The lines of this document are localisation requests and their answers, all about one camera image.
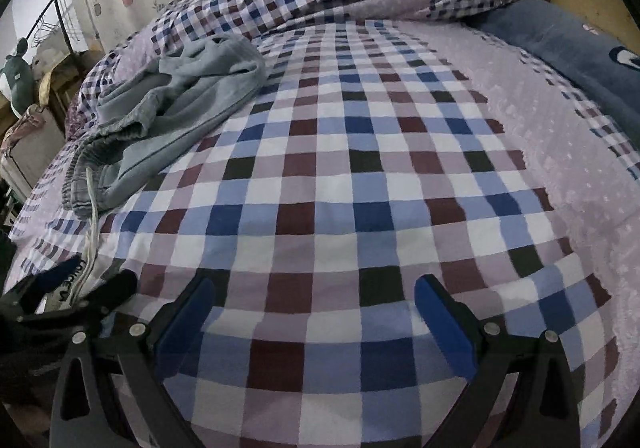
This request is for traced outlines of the grey sweatpants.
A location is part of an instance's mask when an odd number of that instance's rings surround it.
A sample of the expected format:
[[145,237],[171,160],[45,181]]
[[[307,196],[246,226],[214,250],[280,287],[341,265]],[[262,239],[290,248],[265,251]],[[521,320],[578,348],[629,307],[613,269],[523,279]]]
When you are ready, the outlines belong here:
[[155,58],[99,99],[99,123],[66,173],[63,208],[85,220],[123,205],[248,103],[266,79],[262,53],[237,34],[191,41]]

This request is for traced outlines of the black clothes rack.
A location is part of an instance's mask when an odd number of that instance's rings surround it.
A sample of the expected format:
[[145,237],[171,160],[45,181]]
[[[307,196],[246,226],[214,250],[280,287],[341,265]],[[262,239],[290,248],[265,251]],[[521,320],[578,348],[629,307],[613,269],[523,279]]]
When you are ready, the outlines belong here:
[[88,51],[86,34],[79,18],[79,5],[85,0],[49,0],[27,34],[32,71],[41,79],[58,63],[71,60],[84,74],[88,68],[82,55]]

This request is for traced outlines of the grey suitcase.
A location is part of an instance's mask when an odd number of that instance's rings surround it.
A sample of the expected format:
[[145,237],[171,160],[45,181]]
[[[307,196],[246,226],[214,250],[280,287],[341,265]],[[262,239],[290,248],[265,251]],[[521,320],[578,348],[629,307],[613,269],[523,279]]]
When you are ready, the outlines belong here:
[[1,177],[20,202],[25,202],[44,171],[65,144],[48,107],[29,106],[6,131],[1,144]]

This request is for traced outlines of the checkered purple bed sheet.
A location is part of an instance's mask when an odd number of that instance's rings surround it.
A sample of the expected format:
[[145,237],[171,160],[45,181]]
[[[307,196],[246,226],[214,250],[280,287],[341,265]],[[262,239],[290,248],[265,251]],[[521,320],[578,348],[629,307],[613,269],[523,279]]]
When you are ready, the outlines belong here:
[[639,152],[584,92],[460,25],[305,25],[256,40],[243,109],[101,219],[116,323],[220,286],[168,388],[209,447],[415,447],[462,391],[424,274],[516,335],[555,331],[580,440],[639,382]]

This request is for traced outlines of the dark blue pillow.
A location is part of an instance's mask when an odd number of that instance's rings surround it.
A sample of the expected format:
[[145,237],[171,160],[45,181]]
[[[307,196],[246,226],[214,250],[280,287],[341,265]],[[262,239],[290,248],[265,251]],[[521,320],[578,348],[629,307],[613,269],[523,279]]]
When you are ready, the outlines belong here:
[[469,24],[537,56],[582,90],[639,108],[639,55],[554,4],[519,0]]

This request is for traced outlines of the wooden bed frame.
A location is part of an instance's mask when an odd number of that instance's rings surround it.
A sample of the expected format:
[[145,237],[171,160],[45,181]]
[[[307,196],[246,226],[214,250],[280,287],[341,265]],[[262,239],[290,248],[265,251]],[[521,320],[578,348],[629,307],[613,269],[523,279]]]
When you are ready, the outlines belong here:
[[640,32],[623,0],[552,0],[564,10],[582,17],[636,53]]

